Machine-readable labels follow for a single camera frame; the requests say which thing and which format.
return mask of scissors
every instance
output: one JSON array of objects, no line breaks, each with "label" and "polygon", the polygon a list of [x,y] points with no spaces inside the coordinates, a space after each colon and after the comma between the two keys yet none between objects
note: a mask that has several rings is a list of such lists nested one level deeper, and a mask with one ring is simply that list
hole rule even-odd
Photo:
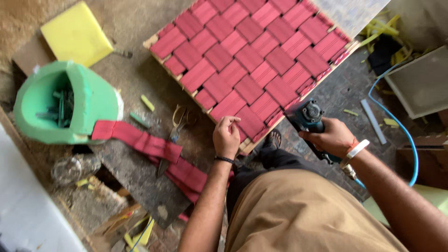
[{"label": "scissors", "polygon": [[[172,115],[172,125],[174,126],[169,135],[169,141],[176,143],[179,139],[179,131],[185,127],[185,125],[193,125],[197,121],[197,116],[193,112],[187,110],[185,106],[180,106],[179,104]],[[159,164],[159,169],[157,170],[157,178],[160,178],[162,174],[168,169],[169,161],[162,159]]]}]

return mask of blue air hose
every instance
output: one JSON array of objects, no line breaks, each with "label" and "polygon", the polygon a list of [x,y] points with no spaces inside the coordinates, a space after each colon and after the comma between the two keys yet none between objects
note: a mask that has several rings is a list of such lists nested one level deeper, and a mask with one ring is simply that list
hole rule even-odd
[{"label": "blue air hose", "polygon": [[[404,63],[407,63],[407,62],[409,62],[409,61],[405,61],[405,62],[402,62],[402,63],[400,63],[400,64],[397,64],[397,65],[391,67],[391,68],[390,68],[389,70],[387,70],[386,72],[384,72],[382,75],[380,75],[380,76],[378,77],[378,79],[375,81],[375,83],[373,84],[372,88],[370,89],[370,91],[369,91],[369,97],[370,97],[370,99],[372,99],[373,102],[375,102],[380,108],[382,108],[384,111],[386,111],[386,113],[387,113],[390,117],[392,117],[392,119],[394,119],[394,120],[398,123],[398,125],[400,126],[400,128],[403,129],[403,131],[405,132],[406,136],[408,137],[409,142],[411,143],[412,153],[414,154],[414,175],[412,176],[412,179],[411,179],[411,181],[409,182],[409,186],[411,187],[411,186],[413,186],[413,185],[415,184],[415,181],[417,180],[417,176],[418,176],[418,155],[417,155],[417,149],[416,149],[416,147],[415,147],[414,141],[412,140],[412,136],[411,136],[411,134],[409,134],[409,131],[403,126],[403,124],[402,124],[402,123],[401,123],[401,122],[400,122],[394,115],[392,115],[392,113],[391,113],[389,110],[387,110],[387,108],[385,108],[383,105],[381,105],[377,100],[373,99],[373,97],[372,97],[372,90],[373,90],[373,88],[376,86],[376,84],[378,84],[379,80],[381,80],[386,74],[388,74],[388,73],[389,73],[390,71],[392,71],[394,68],[396,68],[396,67],[398,67],[398,66],[400,66],[400,65],[402,65],[402,64],[404,64]],[[356,181],[360,186],[362,186],[363,188],[366,188],[366,187],[364,186],[364,184],[363,184],[359,179],[356,179],[355,181]]]}]

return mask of person's left hand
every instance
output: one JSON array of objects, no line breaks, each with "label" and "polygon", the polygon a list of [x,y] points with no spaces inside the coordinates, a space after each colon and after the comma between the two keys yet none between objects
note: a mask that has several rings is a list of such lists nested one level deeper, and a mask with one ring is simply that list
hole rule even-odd
[{"label": "person's left hand", "polygon": [[223,156],[233,160],[240,146],[240,132],[235,126],[241,121],[238,117],[225,116],[216,125],[213,132],[213,143],[217,156]]}]

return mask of wristband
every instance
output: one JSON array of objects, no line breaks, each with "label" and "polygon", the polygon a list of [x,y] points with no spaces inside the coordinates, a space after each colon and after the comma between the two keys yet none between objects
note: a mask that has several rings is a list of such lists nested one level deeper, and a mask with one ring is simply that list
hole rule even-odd
[{"label": "wristband", "polygon": [[223,157],[223,156],[215,156],[215,160],[221,160],[221,161],[229,162],[229,163],[231,163],[232,165],[235,164],[235,161],[233,161],[233,160],[230,159],[230,158]]},{"label": "wristband", "polygon": [[341,169],[344,169],[345,166],[349,163],[350,159],[352,159],[356,154],[358,154],[361,150],[363,150],[370,142],[367,139],[361,141],[355,148],[353,148],[347,155],[342,159],[342,162],[339,164]]}]

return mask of black bracelet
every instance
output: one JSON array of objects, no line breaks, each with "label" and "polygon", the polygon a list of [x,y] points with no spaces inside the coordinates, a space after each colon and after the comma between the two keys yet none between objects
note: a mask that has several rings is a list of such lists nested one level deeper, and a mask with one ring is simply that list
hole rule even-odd
[{"label": "black bracelet", "polygon": [[233,160],[230,159],[230,158],[223,157],[223,156],[215,156],[215,160],[226,161],[226,162],[231,163],[232,165],[235,164],[235,161],[233,161]]}]

